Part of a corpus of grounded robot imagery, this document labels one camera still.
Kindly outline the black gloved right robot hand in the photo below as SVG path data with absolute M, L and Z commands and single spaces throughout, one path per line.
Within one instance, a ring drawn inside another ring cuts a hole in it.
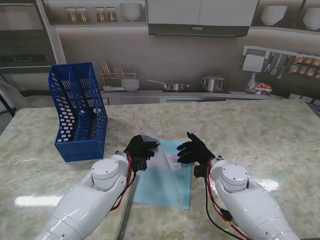
M 215 158 L 215 155 L 206 147 L 205 143 L 190 130 L 187 131 L 187 137 L 190 141 L 184 142 L 177 147 L 179 151 L 177 154 L 178 163 L 191 164 L 197 162 L 203 165 Z

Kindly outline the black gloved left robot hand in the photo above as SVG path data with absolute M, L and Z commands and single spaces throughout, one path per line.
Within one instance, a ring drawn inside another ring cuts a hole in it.
M 149 160 L 155 155 L 154 150 L 160 145 L 158 141 L 144 141 L 141 135 L 134 136 L 124 152 L 131 159 Z

